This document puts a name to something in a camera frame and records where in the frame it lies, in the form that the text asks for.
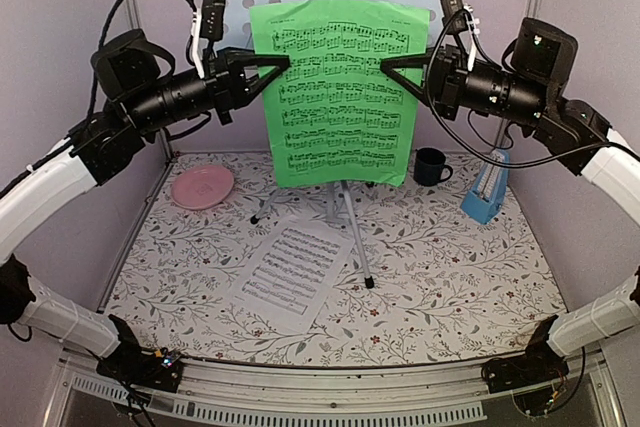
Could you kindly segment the green sheet music page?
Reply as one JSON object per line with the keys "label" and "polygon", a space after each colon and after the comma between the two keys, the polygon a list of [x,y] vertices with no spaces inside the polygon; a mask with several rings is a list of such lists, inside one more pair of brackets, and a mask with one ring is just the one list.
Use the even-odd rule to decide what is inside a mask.
{"label": "green sheet music page", "polygon": [[418,101],[380,63],[425,52],[429,12],[306,0],[254,6],[250,23],[256,53],[288,55],[291,63],[262,94],[277,185],[401,185]]}

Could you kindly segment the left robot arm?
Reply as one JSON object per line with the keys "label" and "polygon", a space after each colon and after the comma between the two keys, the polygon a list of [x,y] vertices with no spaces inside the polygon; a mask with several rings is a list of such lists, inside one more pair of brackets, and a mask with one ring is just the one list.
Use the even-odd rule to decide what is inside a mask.
{"label": "left robot arm", "polygon": [[200,115],[231,121],[290,65],[286,55],[227,47],[175,64],[140,29],[112,38],[91,57],[106,95],[101,112],[74,126],[42,160],[1,192],[1,322],[38,329],[88,350],[128,381],[148,373],[148,354],[125,321],[92,313],[51,291],[17,260],[15,249],[62,207],[122,172],[158,132]]}

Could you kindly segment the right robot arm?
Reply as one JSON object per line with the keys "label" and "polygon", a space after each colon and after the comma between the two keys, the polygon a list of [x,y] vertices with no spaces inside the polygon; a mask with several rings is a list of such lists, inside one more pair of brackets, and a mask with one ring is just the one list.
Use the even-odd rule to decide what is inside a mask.
{"label": "right robot arm", "polygon": [[[424,54],[387,58],[380,69],[428,106],[439,124],[465,107],[519,126],[524,135],[544,145],[549,155],[512,164],[512,169],[559,161],[638,220],[638,154],[589,104],[563,96],[577,49],[571,35],[526,17],[507,50],[510,64],[482,61],[474,68],[466,67],[467,57],[460,48],[436,44]],[[484,376],[489,381],[537,383],[565,375],[569,354],[638,323],[639,276],[632,274],[591,303],[541,321],[523,354],[486,362]]]}

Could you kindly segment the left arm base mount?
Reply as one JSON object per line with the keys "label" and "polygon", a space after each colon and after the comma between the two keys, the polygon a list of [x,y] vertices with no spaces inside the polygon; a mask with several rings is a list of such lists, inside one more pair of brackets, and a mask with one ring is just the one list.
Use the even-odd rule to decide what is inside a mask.
{"label": "left arm base mount", "polygon": [[181,383],[184,363],[172,354],[159,356],[139,347],[120,345],[108,357],[100,358],[96,372],[127,385],[176,393]]}

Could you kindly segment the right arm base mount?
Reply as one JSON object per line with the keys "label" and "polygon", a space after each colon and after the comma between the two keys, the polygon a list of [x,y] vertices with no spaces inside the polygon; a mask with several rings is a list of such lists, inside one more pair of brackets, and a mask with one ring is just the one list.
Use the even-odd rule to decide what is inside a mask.
{"label": "right arm base mount", "polygon": [[481,366],[481,377],[490,393],[513,391],[537,384],[539,390],[527,391],[513,397],[517,410],[529,418],[543,417],[561,409],[574,393],[563,402],[566,392],[567,362],[551,353],[522,353],[511,357],[492,358]]}

